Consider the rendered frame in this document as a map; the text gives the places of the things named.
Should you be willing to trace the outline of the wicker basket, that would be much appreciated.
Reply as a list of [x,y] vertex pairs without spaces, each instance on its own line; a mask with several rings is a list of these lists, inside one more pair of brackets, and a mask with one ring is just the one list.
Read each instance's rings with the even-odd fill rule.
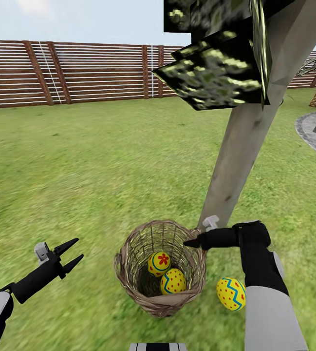
[[[141,278],[145,272],[147,266],[147,260],[140,265],[140,259],[137,256],[136,250],[139,247],[138,243],[133,243],[132,240],[142,237],[142,230],[150,229],[153,226],[161,226],[161,249],[165,249],[166,225],[171,226],[173,238],[176,239],[177,231],[182,233],[184,241],[194,240],[197,238],[196,235],[203,234],[203,230],[200,227],[194,229],[187,229],[178,222],[170,219],[165,220],[151,220],[143,223],[136,227],[130,234],[120,249],[120,253],[114,255],[113,269],[115,270],[116,278],[118,278],[124,287],[125,291],[131,296],[131,298],[152,317],[170,317],[176,314],[180,309],[184,307],[186,303],[193,301],[199,293],[202,292],[206,281],[206,255],[207,251],[204,251],[202,247],[189,248],[182,245],[181,251],[175,251],[178,256],[174,255],[175,247],[177,246],[173,241],[169,242],[170,245],[170,258],[172,264],[176,269],[179,269],[186,274],[186,291],[177,292],[172,294],[162,295],[160,292],[159,284],[154,286],[151,282],[151,275],[148,275],[146,280],[146,290],[150,293],[148,295],[143,294],[141,290]],[[186,257],[186,260],[184,256]],[[196,256],[195,256],[196,255]],[[191,272],[189,271],[191,269]],[[155,295],[153,295],[154,293]]]

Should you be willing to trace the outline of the easter egg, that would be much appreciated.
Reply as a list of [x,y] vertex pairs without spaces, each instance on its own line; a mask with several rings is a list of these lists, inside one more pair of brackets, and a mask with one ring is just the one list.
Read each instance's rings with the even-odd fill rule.
[[168,252],[164,250],[156,250],[152,252],[147,259],[146,270],[153,278],[161,279],[161,277],[172,268],[172,261]]
[[186,291],[186,275],[172,267],[159,280],[162,295]]
[[239,311],[246,306],[245,293],[245,285],[234,278],[222,278],[217,284],[217,294],[220,301],[232,311]]

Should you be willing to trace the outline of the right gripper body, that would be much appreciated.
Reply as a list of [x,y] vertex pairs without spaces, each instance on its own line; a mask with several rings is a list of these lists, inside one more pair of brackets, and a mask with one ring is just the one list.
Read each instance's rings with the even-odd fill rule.
[[214,229],[203,234],[199,234],[199,241],[201,242],[201,247],[204,251],[209,250],[210,248],[221,248],[229,247],[224,238],[224,229]]

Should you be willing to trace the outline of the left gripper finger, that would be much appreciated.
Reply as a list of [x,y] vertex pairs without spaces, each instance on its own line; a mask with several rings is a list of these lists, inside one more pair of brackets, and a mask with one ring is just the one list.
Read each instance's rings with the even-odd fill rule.
[[74,238],[70,241],[67,241],[57,247],[55,247],[54,249],[54,254],[56,255],[56,257],[58,258],[59,261],[61,261],[61,258],[60,256],[65,252],[67,251],[72,245],[74,245],[76,242],[78,241],[78,237],[77,238]]
[[67,265],[61,266],[65,273],[70,273],[76,264],[83,258],[83,254],[69,262]]

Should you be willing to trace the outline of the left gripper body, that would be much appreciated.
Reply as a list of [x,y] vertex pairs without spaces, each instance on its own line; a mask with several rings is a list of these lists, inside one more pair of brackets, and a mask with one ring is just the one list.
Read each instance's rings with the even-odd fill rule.
[[60,264],[56,255],[50,251],[47,256],[49,260],[46,263],[28,274],[28,278],[36,291],[41,290],[57,276],[60,276],[61,279],[66,277],[66,273],[61,267],[62,264]]

